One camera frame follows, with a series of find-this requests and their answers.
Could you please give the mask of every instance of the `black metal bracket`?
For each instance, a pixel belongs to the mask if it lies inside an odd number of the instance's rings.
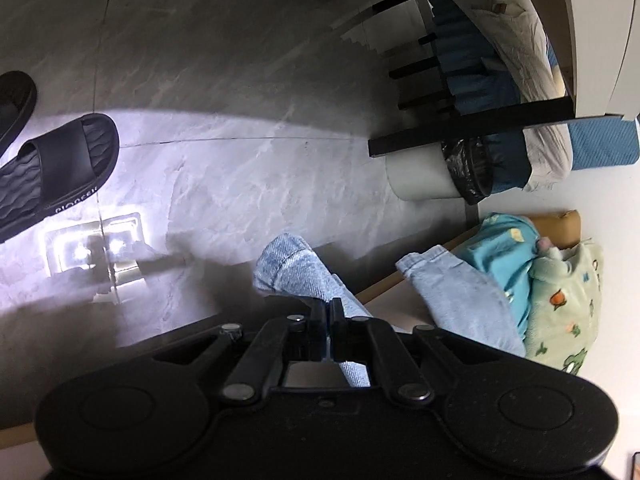
[[[35,418],[48,479],[610,480],[597,465],[618,416],[593,384],[431,325],[398,334],[346,319],[339,300],[306,303],[54,389]],[[291,362],[330,359],[366,364],[371,387],[283,386]]]

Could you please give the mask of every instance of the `white wall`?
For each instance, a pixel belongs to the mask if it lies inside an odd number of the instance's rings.
[[[40,480],[50,469],[37,442],[0,449],[0,480]]]
[[[580,375],[603,388],[620,412],[620,431],[606,467],[627,479],[640,451],[640,164],[574,171],[553,190],[510,190],[480,204],[489,212],[526,214],[577,209],[583,237],[604,248],[600,333]]]

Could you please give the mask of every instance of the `blue bedsheet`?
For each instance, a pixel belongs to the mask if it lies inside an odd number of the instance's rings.
[[[569,123],[574,148],[572,170],[626,166],[640,157],[635,121],[602,117]]]

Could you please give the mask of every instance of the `black slide sandal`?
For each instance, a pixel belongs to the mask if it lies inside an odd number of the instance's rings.
[[[113,120],[88,114],[28,140],[0,168],[0,243],[100,189],[118,160]]]
[[[0,75],[0,156],[31,117],[37,94],[28,74],[14,70]]]

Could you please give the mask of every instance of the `blue towel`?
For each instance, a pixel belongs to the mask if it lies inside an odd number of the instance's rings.
[[[574,121],[568,126],[574,149],[572,170],[627,166],[640,157],[635,121],[601,117]]]
[[[538,254],[538,238],[529,219],[492,214],[475,236],[453,250],[457,257],[491,276],[504,291],[520,338],[524,338],[531,311],[529,268]]]

